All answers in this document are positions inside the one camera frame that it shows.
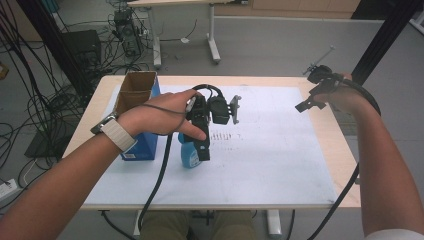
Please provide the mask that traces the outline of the white band wristwatch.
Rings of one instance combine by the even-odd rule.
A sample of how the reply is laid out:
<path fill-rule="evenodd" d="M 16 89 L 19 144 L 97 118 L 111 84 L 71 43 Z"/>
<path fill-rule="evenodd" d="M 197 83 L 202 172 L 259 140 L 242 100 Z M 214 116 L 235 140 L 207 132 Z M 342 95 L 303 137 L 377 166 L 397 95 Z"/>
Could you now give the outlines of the white band wristwatch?
<path fill-rule="evenodd" d="M 117 122 L 117 119 L 118 114 L 111 112 L 90 131 L 94 135 L 105 134 L 122 152 L 126 152 L 137 143 L 137 140 Z"/>

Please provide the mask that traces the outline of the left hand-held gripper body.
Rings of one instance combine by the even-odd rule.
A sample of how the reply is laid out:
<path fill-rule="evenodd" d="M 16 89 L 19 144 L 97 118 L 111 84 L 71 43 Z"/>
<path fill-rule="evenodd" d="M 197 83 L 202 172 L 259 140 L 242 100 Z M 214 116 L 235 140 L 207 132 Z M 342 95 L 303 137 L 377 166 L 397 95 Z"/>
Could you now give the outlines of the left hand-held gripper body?
<path fill-rule="evenodd" d="M 200 84 L 193 87 L 194 90 L 215 91 L 216 96 L 212 94 L 208 98 L 203 95 L 194 95 L 186 107 L 186 119 L 193 125 L 202 129 L 205 133 L 209 132 L 209 123 L 227 125 L 229 120 L 238 124 L 238 110 L 241 96 L 235 95 L 230 102 L 227 102 L 222 91 L 210 84 Z"/>

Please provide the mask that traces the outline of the blue cardboard box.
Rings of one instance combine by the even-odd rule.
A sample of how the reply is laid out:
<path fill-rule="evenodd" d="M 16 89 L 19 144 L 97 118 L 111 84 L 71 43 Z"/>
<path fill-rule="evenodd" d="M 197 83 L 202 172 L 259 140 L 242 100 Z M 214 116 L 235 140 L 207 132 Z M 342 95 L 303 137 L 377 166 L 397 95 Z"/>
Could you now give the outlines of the blue cardboard box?
<path fill-rule="evenodd" d="M 127 73 L 117 94 L 114 110 L 122 114 L 160 94 L 155 71 Z M 158 136 L 144 132 L 135 137 L 136 143 L 121 154 L 125 161 L 149 161 L 155 159 Z"/>

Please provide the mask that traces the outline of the white sleeve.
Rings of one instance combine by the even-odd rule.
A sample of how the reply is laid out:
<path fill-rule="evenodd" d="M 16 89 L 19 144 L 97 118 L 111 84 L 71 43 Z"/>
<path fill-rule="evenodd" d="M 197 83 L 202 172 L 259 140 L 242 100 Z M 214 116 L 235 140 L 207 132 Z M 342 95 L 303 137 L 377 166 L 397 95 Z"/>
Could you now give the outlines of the white sleeve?
<path fill-rule="evenodd" d="M 424 240 L 424 235 L 407 229 L 385 229 L 369 234 L 364 240 Z"/>

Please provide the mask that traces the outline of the white frame desk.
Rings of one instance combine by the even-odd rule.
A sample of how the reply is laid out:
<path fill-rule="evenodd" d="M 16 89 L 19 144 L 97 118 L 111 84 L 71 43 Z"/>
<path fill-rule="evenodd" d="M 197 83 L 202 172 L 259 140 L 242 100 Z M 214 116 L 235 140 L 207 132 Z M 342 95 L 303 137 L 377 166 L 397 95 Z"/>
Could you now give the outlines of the white frame desk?
<path fill-rule="evenodd" d="M 153 66 L 156 69 L 160 69 L 162 67 L 162 54 L 160 38 L 156 33 L 154 7 L 193 4 L 207 5 L 209 30 L 206 33 L 206 39 L 211 52 L 212 60 L 218 64 L 221 61 L 221 57 L 215 41 L 215 5 L 226 4 L 231 1 L 233 0 L 133 0 L 128 2 L 128 6 L 131 8 L 143 8 L 147 12 L 150 33 L 152 36 Z"/>

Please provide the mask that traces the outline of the black box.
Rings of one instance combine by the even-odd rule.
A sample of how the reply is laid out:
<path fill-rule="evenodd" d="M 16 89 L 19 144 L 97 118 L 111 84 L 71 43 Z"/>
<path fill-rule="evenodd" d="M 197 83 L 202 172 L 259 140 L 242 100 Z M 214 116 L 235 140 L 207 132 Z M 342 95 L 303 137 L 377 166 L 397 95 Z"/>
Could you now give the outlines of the black box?
<path fill-rule="evenodd" d="M 65 32 L 66 46 L 81 66 L 97 66 L 101 60 L 101 43 L 95 30 Z"/>

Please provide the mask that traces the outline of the person's legs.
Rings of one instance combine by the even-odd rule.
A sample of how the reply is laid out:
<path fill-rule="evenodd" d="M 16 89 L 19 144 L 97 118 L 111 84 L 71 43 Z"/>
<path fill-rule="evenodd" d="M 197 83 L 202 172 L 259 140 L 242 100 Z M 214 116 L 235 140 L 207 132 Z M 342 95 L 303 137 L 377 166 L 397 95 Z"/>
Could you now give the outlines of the person's legs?
<path fill-rule="evenodd" d="M 187 211 L 148 212 L 140 240 L 188 240 L 191 216 Z M 211 240 L 257 240 L 250 211 L 217 211 Z"/>

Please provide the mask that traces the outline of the person's right hand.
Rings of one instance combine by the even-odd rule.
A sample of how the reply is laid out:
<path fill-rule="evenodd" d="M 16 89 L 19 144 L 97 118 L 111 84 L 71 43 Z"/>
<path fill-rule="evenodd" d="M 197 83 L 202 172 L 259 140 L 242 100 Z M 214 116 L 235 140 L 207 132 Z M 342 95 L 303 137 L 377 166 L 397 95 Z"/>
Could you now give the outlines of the person's right hand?
<path fill-rule="evenodd" d="M 330 93 L 317 94 L 313 97 L 313 100 L 320 103 L 332 104 L 338 110 L 348 113 L 353 117 L 375 111 L 374 107 L 359 91 L 345 84 L 338 86 Z"/>

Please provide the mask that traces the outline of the blue spray bottle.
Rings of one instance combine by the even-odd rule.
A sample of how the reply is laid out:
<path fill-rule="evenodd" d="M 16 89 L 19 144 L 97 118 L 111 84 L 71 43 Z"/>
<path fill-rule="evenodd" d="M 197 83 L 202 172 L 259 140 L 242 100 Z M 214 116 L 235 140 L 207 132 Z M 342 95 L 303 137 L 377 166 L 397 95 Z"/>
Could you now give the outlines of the blue spray bottle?
<path fill-rule="evenodd" d="M 192 169 L 201 164 L 193 142 L 186 142 L 182 133 L 178 135 L 181 144 L 180 157 L 184 168 Z"/>

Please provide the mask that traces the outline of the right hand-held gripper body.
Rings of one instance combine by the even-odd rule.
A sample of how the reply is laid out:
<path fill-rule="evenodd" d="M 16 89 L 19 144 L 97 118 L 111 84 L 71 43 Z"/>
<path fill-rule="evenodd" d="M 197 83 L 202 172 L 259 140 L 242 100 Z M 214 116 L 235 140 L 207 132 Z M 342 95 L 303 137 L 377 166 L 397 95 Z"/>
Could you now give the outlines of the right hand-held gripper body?
<path fill-rule="evenodd" d="M 303 72 L 303 75 L 308 74 L 307 80 L 315 84 L 315 87 L 309 91 L 311 96 L 332 93 L 342 83 L 344 77 L 341 74 L 334 73 L 326 65 L 320 65 L 320 62 L 334 50 L 335 46 L 330 45 L 329 50 L 316 61 L 311 62 Z"/>

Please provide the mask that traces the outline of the person's left hand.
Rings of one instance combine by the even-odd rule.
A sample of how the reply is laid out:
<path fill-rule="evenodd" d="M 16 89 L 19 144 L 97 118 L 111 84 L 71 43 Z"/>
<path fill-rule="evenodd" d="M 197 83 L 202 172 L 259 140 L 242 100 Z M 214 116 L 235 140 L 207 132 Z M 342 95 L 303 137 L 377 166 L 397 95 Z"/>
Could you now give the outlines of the person's left hand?
<path fill-rule="evenodd" d="M 204 140 L 206 134 L 185 117 L 186 104 L 194 95 L 198 92 L 193 89 L 159 95 L 120 115 L 118 123 L 132 136 L 142 132 L 159 135 L 181 132 Z"/>

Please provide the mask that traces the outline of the white table leg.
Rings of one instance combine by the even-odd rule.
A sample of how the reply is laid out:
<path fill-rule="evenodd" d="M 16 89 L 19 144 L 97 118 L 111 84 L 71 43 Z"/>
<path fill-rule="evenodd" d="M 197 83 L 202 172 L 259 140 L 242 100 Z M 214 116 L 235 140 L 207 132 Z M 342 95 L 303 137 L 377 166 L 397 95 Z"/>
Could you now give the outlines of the white table leg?
<path fill-rule="evenodd" d="M 268 235 L 273 239 L 282 237 L 280 213 L 276 209 L 266 211 L 267 231 Z"/>
<path fill-rule="evenodd" d="M 135 237 L 138 237 L 140 235 L 140 229 L 142 227 L 142 223 L 143 223 L 142 211 L 141 210 L 138 210 L 136 212 L 136 217 L 135 217 L 135 220 L 134 220 L 133 235 Z"/>

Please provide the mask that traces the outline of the black metal post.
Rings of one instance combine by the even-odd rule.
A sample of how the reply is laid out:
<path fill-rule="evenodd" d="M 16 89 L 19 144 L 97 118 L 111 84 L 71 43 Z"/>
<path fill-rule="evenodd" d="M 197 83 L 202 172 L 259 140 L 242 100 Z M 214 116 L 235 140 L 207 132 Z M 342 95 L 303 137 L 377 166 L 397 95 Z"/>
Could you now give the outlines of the black metal post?
<path fill-rule="evenodd" d="M 352 71 L 353 81 L 363 85 L 402 30 L 409 23 L 423 0 L 400 0 L 368 45 Z"/>
<path fill-rule="evenodd" d="M 67 76 L 76 93 L 83 100 L 90 100 L 94 93 L 93 87 L 84 77 L 54 18 L 49 14 L 42 0 L 16 1 Z"/>

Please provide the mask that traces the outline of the white paper mat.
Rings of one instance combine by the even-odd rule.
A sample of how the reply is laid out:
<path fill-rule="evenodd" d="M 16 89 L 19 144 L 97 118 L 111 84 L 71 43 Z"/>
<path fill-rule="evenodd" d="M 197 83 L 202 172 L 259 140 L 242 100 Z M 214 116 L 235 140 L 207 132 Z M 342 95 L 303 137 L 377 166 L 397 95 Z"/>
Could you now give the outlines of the white paper mat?
<path fill-rule="evenodd" d="M 117 158 L 86 207 L 327 207 L 337 198 L 325 158 L 296 87 L 224 86 L 242 97 L 238 124 L 211 125 L 210 160 L 187 169 L 178 140 L 159 138 L 152 161 Z"/>

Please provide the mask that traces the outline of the white power strip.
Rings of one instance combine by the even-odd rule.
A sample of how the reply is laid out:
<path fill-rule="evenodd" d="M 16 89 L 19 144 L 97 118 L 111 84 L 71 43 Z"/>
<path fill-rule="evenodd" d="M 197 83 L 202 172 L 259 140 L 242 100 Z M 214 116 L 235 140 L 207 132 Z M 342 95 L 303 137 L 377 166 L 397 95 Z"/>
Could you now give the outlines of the white power strip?
<path fill-rule="evenodd" d="M 14 179 L 10 179 L 0 185 L 0 201 L 12 196 L 18 191 L 18 185 Z"/>

